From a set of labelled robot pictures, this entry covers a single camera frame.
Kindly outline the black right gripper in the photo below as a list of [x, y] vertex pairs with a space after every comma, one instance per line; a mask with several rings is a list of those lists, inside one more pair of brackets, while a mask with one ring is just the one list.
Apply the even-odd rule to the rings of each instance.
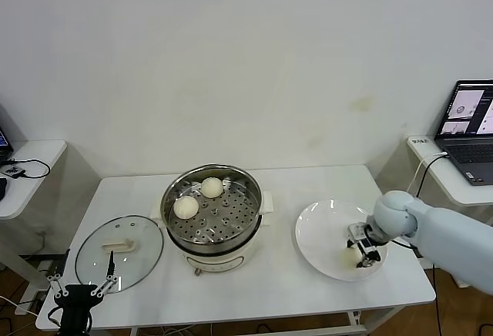
[[357, 223], [357, 233], [357, 240], [347, 240], [347, 249], [358, 250], [359, 246], [363, 249], [356, 268], [368, 268], [381, 262], [381, 255], [377, 248], [387, 245], [387, 241], [369, 223]]

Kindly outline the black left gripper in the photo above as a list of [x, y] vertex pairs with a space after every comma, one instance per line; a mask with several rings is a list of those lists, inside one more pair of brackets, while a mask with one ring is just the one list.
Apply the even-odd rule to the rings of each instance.
[[56, 310], [62, 310], [62, 317], [57, 335], [89, 335], [92, 329], [91, 309], [102, 302], [102, 297], [117, 283], [115, 275], [114, 251], [110, 251], [106, 279], [99, 286], [95, 284], [69, 284], [62, 280], [68, 249], [55, 267], [54, 274], [49, 275], [50, 288], [55, 295]]

